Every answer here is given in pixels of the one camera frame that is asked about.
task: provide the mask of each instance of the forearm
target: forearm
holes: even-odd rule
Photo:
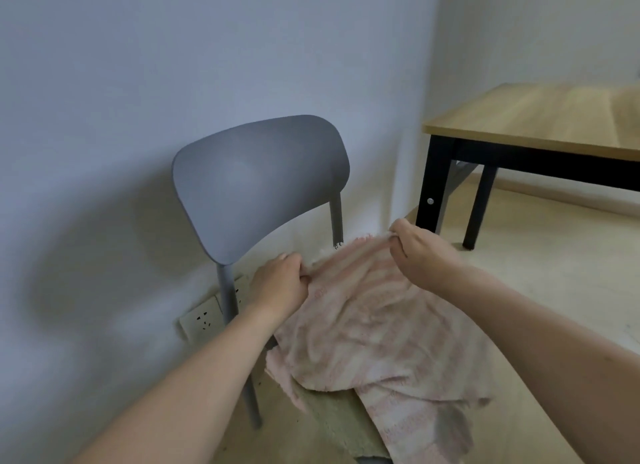
[[[258,305],[250,306],[119,416],[74,462],[208,462],[276,325]]]
[[[587,463],[640,455],[640,357],[469,269],[445,299],[494,341]]]

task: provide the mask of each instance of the wooden table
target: wooden table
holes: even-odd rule
[[[433,232],[449,194],[484,165],[464,247],[473,250],[498,168],[640,191],[640,87],[503,84],[425,122],[416,225]]]

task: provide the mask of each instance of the table top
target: table top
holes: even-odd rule
[[[497,144],[640,161],[640,86],[503,84],[422,126]]]

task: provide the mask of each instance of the pink towel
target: pink towel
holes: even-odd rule
[[[277,330],[268,370],[283,386],[278,361],[309,390],[354,388],[395,464],[455,462],[438,437],[458,432],[452,403],[489,398],[490,341],[402,275],[388,238],[356,239],[309,268],[309,297]]]

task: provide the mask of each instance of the table frame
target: table frame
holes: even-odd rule
[[[415,224],[440,233],[449,195],[484,165],[462,245],[473,250],[498,168],[640,191],[640,162],[431,136]]]

